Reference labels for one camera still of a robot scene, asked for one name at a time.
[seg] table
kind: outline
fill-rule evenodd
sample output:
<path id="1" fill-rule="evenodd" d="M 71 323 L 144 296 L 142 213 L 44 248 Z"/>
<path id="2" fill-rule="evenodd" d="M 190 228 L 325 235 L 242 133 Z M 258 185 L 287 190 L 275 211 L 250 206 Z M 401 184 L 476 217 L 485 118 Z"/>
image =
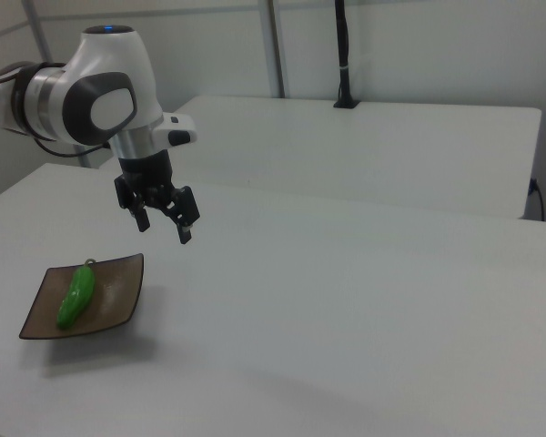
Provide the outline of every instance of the table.
<path id="1" fill-rule="evenodd" d="M 254 97 L 196 97 L 198 142 L 171 152 L 175 175 L 505 218 L 523 215 L 541 112 Z M 102 168 L 121 170 L 116 159 Z"/>
<path id="2" fill-rule="evenodd" d="M 180 246 L 114 177 L 0 196 L 0 435 L 546 436 L 546 223 L 192 183 Z M 48 267 L 138 252 L 127 325 L 17 338 Z"/>

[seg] white table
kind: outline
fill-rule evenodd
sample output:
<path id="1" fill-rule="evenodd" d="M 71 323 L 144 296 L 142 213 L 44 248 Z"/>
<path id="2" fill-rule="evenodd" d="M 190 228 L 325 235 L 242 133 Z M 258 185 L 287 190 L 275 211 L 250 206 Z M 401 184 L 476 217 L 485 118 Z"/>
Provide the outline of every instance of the white table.
<path id="1" fill-rule="evenodd" d="M 114 177 L 0 196 L 0 435 L 546 436 L 546 223 L 194 183 L 180 246 Z M 17 338 L 48 267 L 140 251 L 127 325 Z"/>
<path id="2" fill-rule="evenodd" d="M 196 97 L 198 142 L 171 153 L 177 178 L 518 218 L 538 109 Z M 120 172 L 116 159 L 102 168 Z"/>

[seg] green vegetable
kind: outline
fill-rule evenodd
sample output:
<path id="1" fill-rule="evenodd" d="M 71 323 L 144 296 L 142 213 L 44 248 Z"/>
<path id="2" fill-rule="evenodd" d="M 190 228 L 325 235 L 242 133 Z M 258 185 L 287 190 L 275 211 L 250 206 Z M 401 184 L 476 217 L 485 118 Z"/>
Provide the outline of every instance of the green vegetable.
<path id="1" fill-rule="evenodd" d="M 61 330 L 67 330 L 73 326 L 76 318 L 83 312 L 93 297 L 95 273 L 88 266 L 93 262 L 95 262 L 94 259 L 88 259 L 85 264 L 73 273 L 69 291 L 63 299 L 56 316 L 56 326 Z"/>

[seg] white wall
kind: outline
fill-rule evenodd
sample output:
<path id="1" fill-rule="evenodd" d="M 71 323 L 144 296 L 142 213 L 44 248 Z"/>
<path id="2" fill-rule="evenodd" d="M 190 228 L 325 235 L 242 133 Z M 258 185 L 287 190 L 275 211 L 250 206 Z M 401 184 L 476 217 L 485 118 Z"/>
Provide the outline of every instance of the white wall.
<path id="1" fill-rule="evenodd" d="M 91 25 L 134 27 L 146 44 L 165 111 L 202 94 L 279 94 L 263 0 L 36 0 L 35 6 L 56 61 L 74 54 L 80 33 Z M 90 161 L 98 167 L 110 157 Z"/>
<path id="2" fill-rule="evenodd" d="M 337 96 L 333 3 L 278 0 L 290 97 Z M 546 0 L 346 3 L 356 97 L 541 109 L 533 173 L 546 203 Z M 527 210 L 539 216 L 535 197 Z"/>
<path id="3" fill-rule="evenodd" d="M 0 68 L 15 61 L 41 62 L 19 0 L 0 0 Z M 0 193 L 46 162 L 78 165 L 47 155 L 27 137 L 0 130 Z"/>

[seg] brown plate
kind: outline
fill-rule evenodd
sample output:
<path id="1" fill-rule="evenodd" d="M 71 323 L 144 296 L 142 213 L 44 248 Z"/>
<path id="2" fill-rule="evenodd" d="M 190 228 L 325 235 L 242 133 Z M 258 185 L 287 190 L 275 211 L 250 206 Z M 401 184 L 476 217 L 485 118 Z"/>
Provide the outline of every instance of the brown plate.
<path id="1" fill-rule="evenodd" d="M 134 314 L 144 278 L 144 255 L 111 259 L 89 265 L 95 273 L 95 290 L 85 311 L 68 330 L 56 326 L 56 315 L 79 266 L 46 271 L 33 306 L 20 331 L 21 339 L 63 339 L 109 330 L 129 322 Z"/>

